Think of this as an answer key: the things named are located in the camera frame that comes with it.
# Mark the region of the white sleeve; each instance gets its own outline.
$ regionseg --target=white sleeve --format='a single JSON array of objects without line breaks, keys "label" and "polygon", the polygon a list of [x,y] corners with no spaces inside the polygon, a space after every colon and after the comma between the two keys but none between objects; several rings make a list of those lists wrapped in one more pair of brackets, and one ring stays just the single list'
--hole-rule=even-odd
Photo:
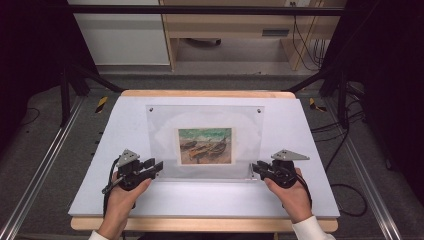
[{"label": "white sleeve", "polygon": [[335,240],[332,235],[322,230],[315,216],[293,224],[293,229],[299,240]]},{"label": "white sleeve", "polygon": [[91,236],[88,240],[109,240],[109,239],[98,234],[96,231],[93,231],[93,232],[91,232]]}]

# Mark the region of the white table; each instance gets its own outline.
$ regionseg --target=white table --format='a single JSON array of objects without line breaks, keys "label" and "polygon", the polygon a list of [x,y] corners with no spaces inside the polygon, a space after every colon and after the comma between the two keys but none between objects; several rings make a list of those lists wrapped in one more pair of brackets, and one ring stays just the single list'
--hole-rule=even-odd
[{"label": "white table", "polygon": [[[124,149],[150,155],[146,106],[263,106],[259,159],[283,148],[309,156],[295,161],[308,182],[313,213],[327,232],[337,229],[339,211],[309,131],[300,101],[291,93],[252,91],[126,91],[116,102],[102,140],[69,214],[77,230],[97,229],[102,222],[101,189],[114,159]],[[211,182],[155,180],[137,201],[127,230],[283,232],[292,231],[279,200],[258,181]]]}]

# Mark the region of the boat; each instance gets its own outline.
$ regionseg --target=boat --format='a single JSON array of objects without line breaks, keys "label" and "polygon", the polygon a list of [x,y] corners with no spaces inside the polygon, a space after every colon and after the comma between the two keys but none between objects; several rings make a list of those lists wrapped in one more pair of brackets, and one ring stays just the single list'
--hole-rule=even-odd
[{"label": "boat", "polygon": [[226,141],[226,137],[224,137],[224,139],[222,139],[220,142],[218,142],[217,144],[215,144],[213,147],[211,147],[208,150],[208,156],[217,157],[225,151],[226,147],[227,147],[227,141]]},{"label": "boat", "polygon": [[193,158],[200,159],[208,153],[211,147],[213,147],[213,144],[208,143],[206,145],[192,148],[189,150],[188,156],[190,157],[190,159],[193,159]]},{"label": "boat", "polygon": [[196,144],[197,144],[197,141],[186,142],[184,144],[181,144],[180,148],[182,150],[187,150],[187,149],[190,149],[190,148],[194,148],[196,146]]}]

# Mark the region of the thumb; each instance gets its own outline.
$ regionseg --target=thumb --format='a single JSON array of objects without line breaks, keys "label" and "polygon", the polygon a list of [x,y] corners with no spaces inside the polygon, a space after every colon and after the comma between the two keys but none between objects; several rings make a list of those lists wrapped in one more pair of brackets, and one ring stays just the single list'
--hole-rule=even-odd
[{"label": "thumb", "polygon": [[138,186],[133,189],[135,197],[137,198],[142,193],[144,193],[147,190],[147,188],[149,187],[151,182],[152,182],[152,179],[148,178],[148,179],[144,180],[143,182],[141,182],[140,184],[138,184]]},{"label": "thumb", "polygon": [[268,189],[273,193],[275,193],[275,191],[279,188],[279,186],[269,178],[265,178],[264,182],[266,186],[268,187]]}]

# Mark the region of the haptic device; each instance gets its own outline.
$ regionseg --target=haptic device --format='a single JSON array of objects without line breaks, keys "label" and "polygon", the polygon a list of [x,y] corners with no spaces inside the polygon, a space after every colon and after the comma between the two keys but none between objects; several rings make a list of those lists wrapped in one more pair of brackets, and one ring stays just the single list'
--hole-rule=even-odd
[{"label": "haptic device", "polygon": [[306,181],[300,176],[294,167],[292,160],[309,160],[309,157],[301,154],[291,152],[288,150],[281,150],[271,156],[272,164],[264,161],[257,161],[257,164],[252,163],[253,172],[260,175],[261,180],[269,178],[273,180],[278,186],[288,189],[291,188],[297,181],[305,188],[308,194],[309,201],[312,207],[312,198],[308,189]]},{"label": "haptic device", "polygon": [[[114,161],[110,171],[109,183],[102,190],[102,193],[108,193],[118,184],[122,189],[131,191],[136,188],[142,181],[148,178],[155,179],[158,172],[163,169],[163,162],[155,165],[154,158],[150,158],[142,162],[138,160],[139,157],[140,155],[137,153],[125,149],[122,155],[120,155],[119,158]],[[115,165],[118,167],[118,176],[117,179],[112,182],[112,174]]]}]

